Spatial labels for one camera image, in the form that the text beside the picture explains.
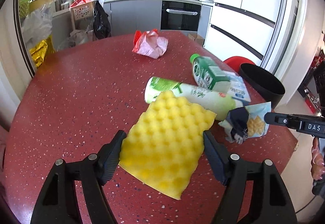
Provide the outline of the right human hand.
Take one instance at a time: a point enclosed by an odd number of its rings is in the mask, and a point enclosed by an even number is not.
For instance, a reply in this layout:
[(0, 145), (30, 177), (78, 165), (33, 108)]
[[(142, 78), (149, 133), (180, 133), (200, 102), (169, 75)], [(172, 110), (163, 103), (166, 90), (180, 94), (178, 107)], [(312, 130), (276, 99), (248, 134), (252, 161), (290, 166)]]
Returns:
[(312, 155), (311, 176), (315, 181), (322, 180), (325, 172), (324, 158), (323, 155), (320, 153), (318, 145), (319, 145), (318, 138), (314, 137), (312, 142), (312, 149), (311, 149), (311, 155)]

